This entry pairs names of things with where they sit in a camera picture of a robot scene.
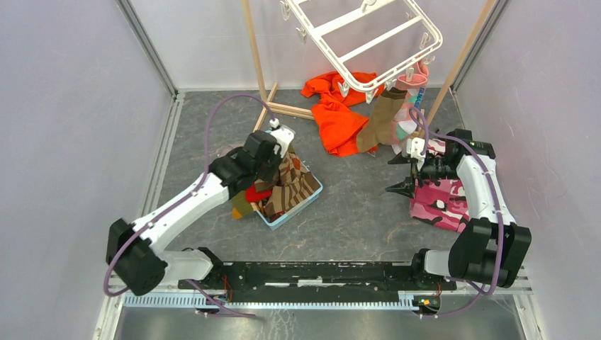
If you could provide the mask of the brown tan sock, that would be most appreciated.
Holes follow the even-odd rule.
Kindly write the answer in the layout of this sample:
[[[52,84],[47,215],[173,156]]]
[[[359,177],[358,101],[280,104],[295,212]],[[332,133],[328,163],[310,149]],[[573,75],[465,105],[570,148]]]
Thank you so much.
[[[368,123],[356,136],[359,152],[367,152],[379,144],[388,144],[392,139],[391,123],[405,101],[406,90],[395,87],[385,89],[377,98]]]

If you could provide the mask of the pink sock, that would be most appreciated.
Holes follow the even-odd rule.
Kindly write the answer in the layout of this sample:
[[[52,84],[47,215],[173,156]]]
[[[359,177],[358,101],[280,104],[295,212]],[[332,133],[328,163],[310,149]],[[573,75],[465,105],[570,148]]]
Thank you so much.
[[[420,108],[429,79],[429,70],[424,62],[416,62],[412,69],[412,76],[403,76],[403,83],[407,91],[404,102],[405,110],[410,107]]]
[[[409,86],[405,88],[403,102],[391,121],[391,145],[400,145],[401,142],[417,129],[417,124],[410,117],[410,108],[419,108],[425,88],[423,86]]]

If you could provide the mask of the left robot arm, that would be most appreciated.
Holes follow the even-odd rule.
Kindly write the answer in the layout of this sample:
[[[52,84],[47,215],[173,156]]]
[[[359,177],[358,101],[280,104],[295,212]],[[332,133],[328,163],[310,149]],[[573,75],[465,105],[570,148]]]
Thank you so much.
[[[186,279],[198,281],[204,288],[217,287],[223,270],[206,252],[169,251],[167,246],[200,217],[256,180],[273,179],[294,137],[294,131],[284,125],[255,131],[241,147],[214,159],[188,188],[164,205],[131,223],[116,220],[109,228],[105,293],[113,295],[108,289],[112,274],[137,296],[162,283]]]

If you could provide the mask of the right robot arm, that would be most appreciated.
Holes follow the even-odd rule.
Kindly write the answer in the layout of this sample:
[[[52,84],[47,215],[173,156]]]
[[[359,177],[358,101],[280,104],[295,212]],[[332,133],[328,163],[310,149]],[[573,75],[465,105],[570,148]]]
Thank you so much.
[[[386,188],[410,199],[410,214],[423,222],[456,231],[448,251],[421,249],[412,260],[410,282],[427,289],[438,276],[509,288],[514,283],[532,241],[503,200],[496,177],[492,144],[478,142],[469,130],[431,140],[409,138],[390,164],[409,164],[404,181]]]

